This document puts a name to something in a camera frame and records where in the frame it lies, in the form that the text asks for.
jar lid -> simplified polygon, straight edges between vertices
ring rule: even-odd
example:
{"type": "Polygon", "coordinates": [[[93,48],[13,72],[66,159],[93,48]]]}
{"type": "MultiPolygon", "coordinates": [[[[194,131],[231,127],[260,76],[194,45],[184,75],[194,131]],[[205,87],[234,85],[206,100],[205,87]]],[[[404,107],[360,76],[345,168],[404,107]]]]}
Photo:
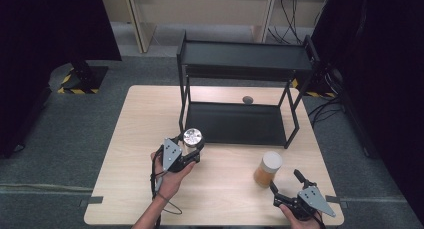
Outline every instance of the jar lid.
{"type": "Polygon", "coordinates": [[[268,173],[276,173],[283,165],[283,158],[274,151],[265,152],[262,157],[262,168],[268,173]]]}

orange jar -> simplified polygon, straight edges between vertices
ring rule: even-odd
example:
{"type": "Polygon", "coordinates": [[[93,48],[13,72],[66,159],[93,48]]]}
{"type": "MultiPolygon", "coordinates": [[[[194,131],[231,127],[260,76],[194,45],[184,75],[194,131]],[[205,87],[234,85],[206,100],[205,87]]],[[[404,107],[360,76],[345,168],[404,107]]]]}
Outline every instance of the orange jar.
{"type": "Polygon", "coordinates": [[[269,151],[262,157],[261,164],[253,174],[256,183],[261,187],[269,187],[271,180],[274,180],[278,169],[283,165],[283,159],[280,154],[269,151]]]}

wooden table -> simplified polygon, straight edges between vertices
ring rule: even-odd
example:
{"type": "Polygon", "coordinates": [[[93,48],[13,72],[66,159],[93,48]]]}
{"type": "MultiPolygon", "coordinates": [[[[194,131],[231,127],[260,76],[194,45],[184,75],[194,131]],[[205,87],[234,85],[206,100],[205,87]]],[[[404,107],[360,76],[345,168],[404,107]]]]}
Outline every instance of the wooden table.
{"type": "MultiPolygon", "coordinates": [[[[293,96],[297,90],[291,89],[293,96]]],[[[195,100],[242,103],[251,96],[254,103],[276,104],[281,88],[191,87],[195,100]]],[[[283,103],[284,126],[292,126],[287,100],[283,103]]],[[[90,225],[131,225],[151,202],[150,154],[164,138],[179,133],[181,109],[177,86],[133,86],[130,88],[112,136],[85,222],[90,225]]],[[[336,196],[303,102],[297,107],[300,130],[288,149],[282,146],[206,144],[201,161],[188,175],[172,202],[182,215],[162,213],[162,225],[288,225],[282,212],[272,205],[270,189],[258,186],[253,172],[266,151],[283,158],[275,184],[279,192],[295,197],[302,185],[294,169],[317,182],[323,195],[336,196]]],[[[339,204],[330,203],[335,218],[324,214],[326,225],[341,225],[344,217],[339,204]]]]}

person's right hand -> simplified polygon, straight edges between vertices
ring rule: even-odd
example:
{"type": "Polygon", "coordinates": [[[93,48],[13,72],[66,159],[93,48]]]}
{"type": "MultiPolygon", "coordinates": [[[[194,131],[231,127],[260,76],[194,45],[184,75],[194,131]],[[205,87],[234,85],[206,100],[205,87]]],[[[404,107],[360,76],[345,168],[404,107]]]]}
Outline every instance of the person's right hand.
{"type": "Polygon", "coordinates": [[[283,214],[287,217],[287,219],[290,221],[292,229],[320,229],[320,225],[313,218],[307,221],[299,221],[296,219],[292,211],[287,206],[281,204],[280,209],[283,212],[283,214]]]}

person's arm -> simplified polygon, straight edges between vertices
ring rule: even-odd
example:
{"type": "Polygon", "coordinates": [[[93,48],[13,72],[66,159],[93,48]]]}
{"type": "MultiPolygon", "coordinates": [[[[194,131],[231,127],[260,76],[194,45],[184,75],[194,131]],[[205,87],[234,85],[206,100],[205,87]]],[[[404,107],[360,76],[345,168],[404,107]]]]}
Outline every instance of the person's arm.
{"type": "Polygon", "coordinates": [[[297,220],[296,217],[293,215],[292,211],[284,204],[280,205],[280,209],[283,212],[283,214],[286,216],[286,218],[290,221],[291,229],[320,229],[321,228],[318,222],[312,218],[307,221],[297,220]]]}
{"type": "MultiPolygon", "coordinates": [[[[156,159],[155,173],[158,174],[162,170],[160,158],[156,159]]],[[[133,229],[149,229],[155,226],[156,220],[159,218],[162,210],[168,204],[169,200],[178,192],[181,182],[193,169],[196,163],[192,162],[178,173],[168,172],[162,176],[162,184],[156,197],[150,203],[149,207],[144,211],[143,215],[137,220],[132,227],[133,229]]]]}

